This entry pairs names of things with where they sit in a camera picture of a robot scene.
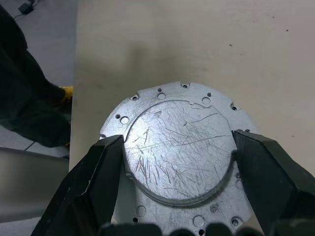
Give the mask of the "person in dark clothing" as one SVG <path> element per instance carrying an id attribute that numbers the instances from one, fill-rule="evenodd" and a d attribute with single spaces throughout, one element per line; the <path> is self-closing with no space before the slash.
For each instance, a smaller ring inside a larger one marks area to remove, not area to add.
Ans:
<path id="1" fill-rule="evenodd" d="M 0 126 L 48 148 L 70 145 L 73 87 L 50 83 L 0 5 Z"/>

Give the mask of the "grey metal motor cover plate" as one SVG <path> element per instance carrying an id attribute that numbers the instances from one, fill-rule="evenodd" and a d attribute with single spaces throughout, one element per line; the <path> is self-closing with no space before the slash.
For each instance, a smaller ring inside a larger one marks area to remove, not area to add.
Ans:
<path id="1" fill-rule="evenodd" d="M 105 121 L 100 137 L 124 137 L 125 157 L 113 219 L 154 223 L 164 236 L 196 236 L 223 223 L 232 232 L 252 208 L 244 193 L 232 131 L 257 129 L 229 97 L 180 82 L 138 91 Z"/>

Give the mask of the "black power adapter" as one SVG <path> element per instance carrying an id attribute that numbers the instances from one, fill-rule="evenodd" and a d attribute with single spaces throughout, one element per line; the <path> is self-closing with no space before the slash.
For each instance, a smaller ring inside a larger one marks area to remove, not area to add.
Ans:
<path id="1" fill-rule="evenodd" d="M 23 3 L 20 7 L 18 7 L 18 10 L 22 14 L 26 14 L 26 12 L 32 11 L 33 10 L 33 4 L 35 0 L 28 0 L 29 2 Z"/>

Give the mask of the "grey flat box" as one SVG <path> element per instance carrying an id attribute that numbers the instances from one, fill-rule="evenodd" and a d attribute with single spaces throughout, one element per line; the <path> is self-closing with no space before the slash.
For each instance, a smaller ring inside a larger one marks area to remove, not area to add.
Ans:
<path id="1" fill-rule="evenodd" d="M 0 147 L 0 223 L 40 217 L 68 166 L 64 158 Z"/>

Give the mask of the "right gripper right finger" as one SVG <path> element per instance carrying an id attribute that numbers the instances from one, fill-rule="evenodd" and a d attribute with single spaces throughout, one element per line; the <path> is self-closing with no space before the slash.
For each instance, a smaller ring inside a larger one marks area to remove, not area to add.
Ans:
<path id="1" fill-rule="evenodd" d="M 315 177 L 280 144 L 259 134 L 232 132 L 249 203 L 265 236 L 315 236 Z"/>

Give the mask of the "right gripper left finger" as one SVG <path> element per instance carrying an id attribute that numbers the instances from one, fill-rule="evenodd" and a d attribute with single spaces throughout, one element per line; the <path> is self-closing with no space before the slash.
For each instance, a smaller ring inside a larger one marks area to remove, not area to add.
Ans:
<path id="1" fill-rule="evenodd" d="M 124 139 L 98 140 L 59 185 L 31 236 L 98 236 L 113 216 Z"/>

